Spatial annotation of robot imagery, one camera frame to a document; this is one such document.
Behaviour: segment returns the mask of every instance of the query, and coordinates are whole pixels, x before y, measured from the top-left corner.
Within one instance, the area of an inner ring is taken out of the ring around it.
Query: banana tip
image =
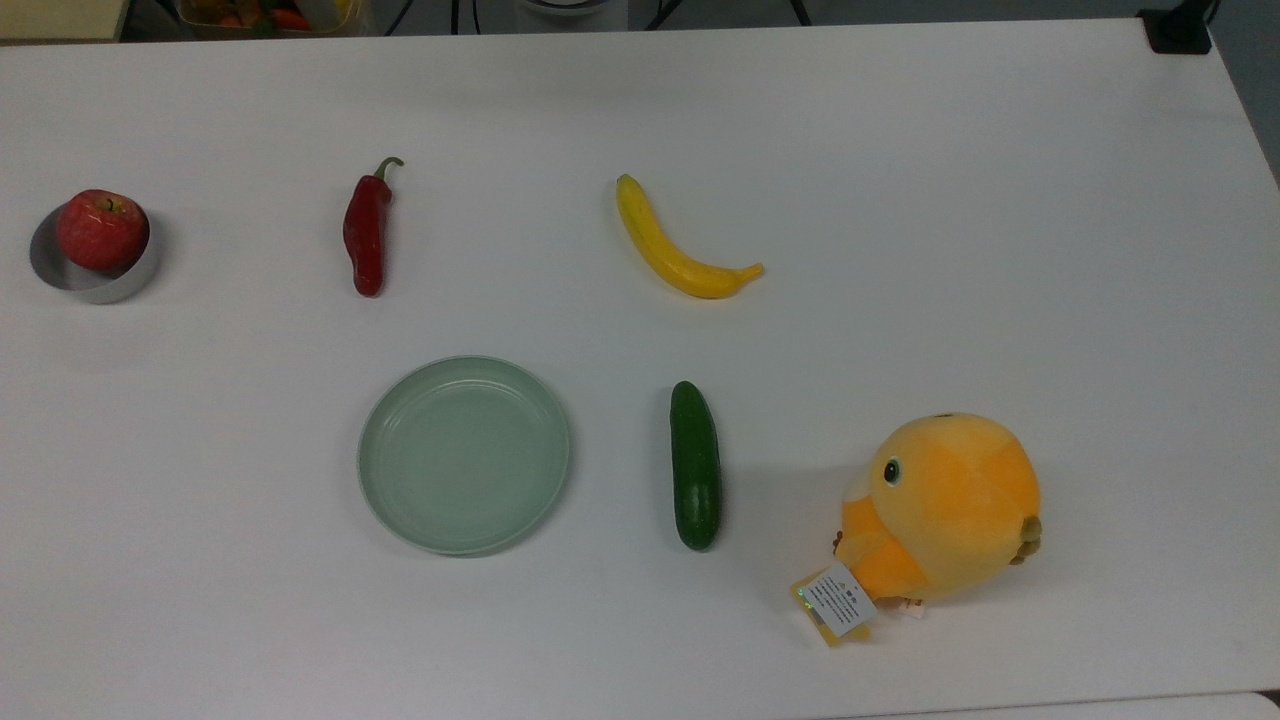
[[[742,278],[742,282],[754,281],[762,274],[764,274],[764,265],[759,263],[751,265],[750,268],[742,268],[739,270],[739,275]]]

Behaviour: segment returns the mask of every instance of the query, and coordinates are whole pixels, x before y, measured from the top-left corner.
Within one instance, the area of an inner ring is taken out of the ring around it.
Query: floor
[[[449,3],[408,0],[408,12],[394,35],[445,35]],[[517,29],[520,0],[476,0],[480,29]],[[643,28],[658,12],[659,0],[630,3],[631,29]],[[389,28],[406,0],[372,0],[378,27]],[[922,23],[1052,18],[1128,18],[1146,6],[1172,8],[1176,0],[805,0],[814,24]],[[796,24],[787,0],[687,0],[662,29],[772,27]],[[1224,0],[1210,26],[1228,70],[1235,81],[1254,132],[1280,178],[1280,3]],[[471,4],[462,3],[460,32],[474,33]]]

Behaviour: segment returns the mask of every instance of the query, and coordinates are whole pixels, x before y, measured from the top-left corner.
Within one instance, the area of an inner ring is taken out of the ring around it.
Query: cable
[[[809,19],[809,10],[804,8],[804,0],[791,0],[791,9],[796,12],[796,19],[800,20],[801,26],[809,27],[813,24],[813,20]]]
[[[178,14],[178,8],[174,8],[173,0],[159,0],[159,5],[165,13],[169,13],[169,15],[173,18],[173,22],[182,24],[182,15]]]
[[[676,12],[676,8],[678,8],[684,1],[685,0],[671,0],[666,8],[659,8],[658,14],[649,22],[648,26],[645,26],[645,29],[658,29],[658,26],[666,22],[667,18],[669,18],[671,14]]]
[[[392,20],[392,27],[387,28],[384,35],[390,36],[390,33],[396,32],[396,28],[399,27],[399,22],[404,19],[404,13],[408,12],[411,5],[413,5],[413,0],[404,0],[404,6],[401,8],[399,14],[396,15],[394,20]]]

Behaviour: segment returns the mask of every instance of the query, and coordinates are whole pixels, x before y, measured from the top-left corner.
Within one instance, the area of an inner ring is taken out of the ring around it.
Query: cucumber
[[[690,550],[701,552],[719,530],[719,445],[707,400],[689,380],[671,391],[671,470],[676,530]]]

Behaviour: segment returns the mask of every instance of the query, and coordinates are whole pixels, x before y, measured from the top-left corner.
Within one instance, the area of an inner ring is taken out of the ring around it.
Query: chili pepper stem
[[[381,181],[387,179],[387,165],[390,165],[392,163],[404,167],[404,160],[401,160],[399,158],[388,158],[383,160],[381,165],[378,165],[378,172],[374,173],[374,177]]]

